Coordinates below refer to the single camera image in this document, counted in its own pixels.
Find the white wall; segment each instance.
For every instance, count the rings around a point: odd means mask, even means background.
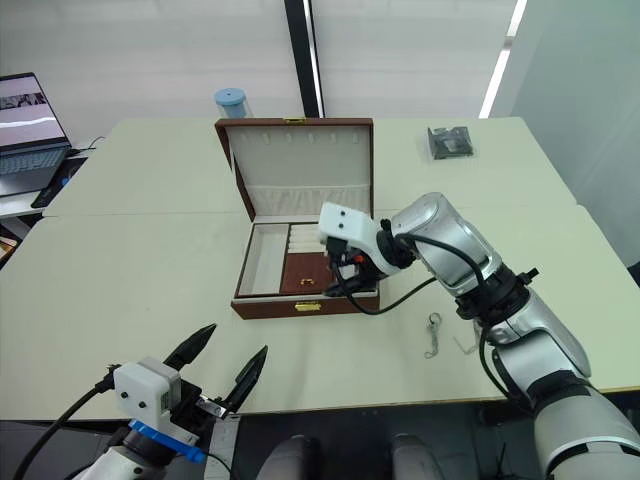
[[[329,116],[477,117],[515,0],[313,3]]]
[[[639,19],[632,0],[528,2],[492,111],[525,119],[626,265],[640,260]]]
[[[282,0],[0,0],[0,74],[35,71],[74,143],[122,118],[303,115]]]

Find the white table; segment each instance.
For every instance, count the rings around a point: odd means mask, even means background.
[[[640,292],[582,207],[461,208],[587,350],[602,389],[640,386]],[[391,212],[378,212],[387,216]],[[46,218],[0,272],[0,418],[50,419],[112,362],[164,358],[197,328],[219,327],[185,378],[225,395],[262,345],[269,355],[244,412],[489,399],[498,392],[469,322],[427,287],[379,317],[241,320],[229,307],[250,223],[244,213]],[[419,264],[385,281],[382,304],[427,275]],[[440,354],[426,317],[443,319]],[[120,418],[113,393],[78,418]]]
[[[45,216],[244,211],[215,119],[118,124]],[[433,160],[427,127],[467,125],[473,157]],[[457,205],[575,205],[519,118],[375,119],[375,207],[401,209],[427,191]]]

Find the laptop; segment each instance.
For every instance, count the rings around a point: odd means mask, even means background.
[[[0,77],[0,197],[46,187],[70,148],[36,76]]]

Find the laptop keyboard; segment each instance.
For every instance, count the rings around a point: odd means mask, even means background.
[[[60,158],[60,150],[49,150],[37,153],[25,153],[7,158],[0,158],[0,175],[52,167]]]

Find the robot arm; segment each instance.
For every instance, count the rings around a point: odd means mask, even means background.
[[[589,384],[582,346],[529,287],[537,270],[515,275],[442,194],[423,195],[380,225],[362,212],[325,203],[319,236],[334,268],[355,250],[364,254],[365,264],[375,265],[363,271],[373,271],[376,279],[422,260],[455,298],[458,315],[482,328],[509,396],[534,412],[545,475],[640,477],[640,436]]]
[[[198,446],[211,419],[236,412],[256,385],[267,356],[264,346],[236,377],[223,400],[180,378],[179,370],[205,347],[216,325],[204,327],[182,342],[164,362],[146,357],[113,371],[118,407],[132,420],[129,429],[76,480],[161,479],[165,467],[180,454],[204,463]]]

